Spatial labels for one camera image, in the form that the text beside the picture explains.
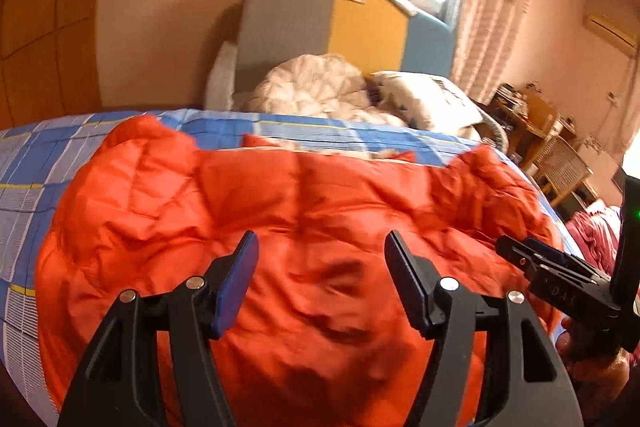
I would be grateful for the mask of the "person right hand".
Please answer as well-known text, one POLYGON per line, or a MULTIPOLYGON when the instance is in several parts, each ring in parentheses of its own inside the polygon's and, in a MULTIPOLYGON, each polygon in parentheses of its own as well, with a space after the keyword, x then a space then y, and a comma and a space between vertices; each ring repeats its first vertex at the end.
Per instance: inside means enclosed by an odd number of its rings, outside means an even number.
POLYGON ((597 340, 596 333, 570 317, 561 321, 563 332, 555 349, 570 377, 586 425, 598 421, 612 407, 629 379, 624 349, 613 351, 597 340))

